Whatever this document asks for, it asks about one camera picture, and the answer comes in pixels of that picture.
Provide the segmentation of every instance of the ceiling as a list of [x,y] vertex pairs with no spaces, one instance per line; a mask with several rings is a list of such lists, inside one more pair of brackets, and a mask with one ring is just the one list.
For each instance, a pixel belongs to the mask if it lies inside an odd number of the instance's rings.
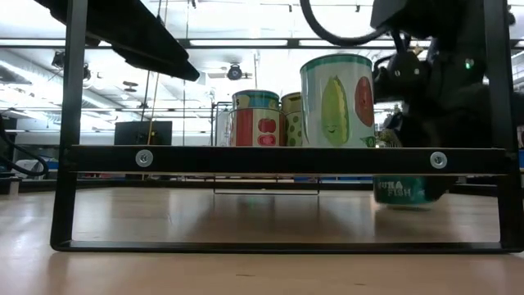
[[[159,11],[159,0],[142,0],[154,14]],[[517,23],[524,23],[524,0],[509,1]],[[0,39],[63,39],[65,26],[54,20],[49,12],[34,0],[0,0]],[[178,39],[304,39],[316,38],[304,17],[298,0],[198,0],[196,8],[186,0],[161,1],[160,15],[169,32]],[[315,0],[314,11],[323,26],[335,34],[358,36],[371,31],[368,26],[372,0]],[[524,26],[511,30],[512,38],[524,36]],[[5,55],[24,60],[28,72],[38,70],[40,77],[50,79],[46,84],[59,84],[62,73],[51,65],[57,49],[0,49]],[[229,102],[231,94],[243,89],[267,89],[280,95],[300,90],[299,69],[308,60],[336,52],[351,52],[376,60],[392,54],[390,50],[341,50],[329,49],[190,49],[190,62],[203,73],[204,78],[193,82],[139,70],[129,66],[124,59],[107,49],[89,49],[85,62],[92,78],[84,85],[84,96],[89,96],[89,107],[139,107],[147,97],[147,105],[157,108],[202,108],[208,109],[212,102]],[[229,66],[237,63],[242,71],[253,74],[253,79],[230,81],[224,78]],[[136,92],[124,91],[124,81],[134,82]],[[37,101],[32,106],[44,107],[49,103],[60,106],[60,102]],[[13,100],[0,103],[0,107],[13,106]],[[207,118],[210,113],[199,116],[187,112],[192,118],[192,129],[210,128]],[[159,111],[156,117],[178,116],[173,112]],[[129,113],[118,120],[136,120],[137,114]],[[175,129],[187,128],[183,120],[173,119]]]

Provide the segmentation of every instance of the white can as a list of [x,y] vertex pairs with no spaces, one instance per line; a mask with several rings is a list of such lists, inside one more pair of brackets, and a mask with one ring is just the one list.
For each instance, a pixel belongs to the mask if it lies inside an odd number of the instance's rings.
[[318,57],[303,65],[300,75],[304,147],[375,147],[372,62],[367,57]]

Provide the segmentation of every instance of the metal rack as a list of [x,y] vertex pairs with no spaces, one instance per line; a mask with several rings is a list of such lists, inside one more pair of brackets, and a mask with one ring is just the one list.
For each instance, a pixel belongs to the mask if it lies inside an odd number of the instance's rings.
[[[88,0],[69,0],[60,167],[51,246],[77,252],[493,253],[524,249],[524,213],[512,120],[507,1],[485,0],[494,143],[492,149],[331,149],[79,145]],[[409,157],[410,162],[402,159]],[[253,158],[270,158],[254,167]],[[85,171],[187,175],[495,175],[498,243],[154,243],[72,240],[76,175]]]

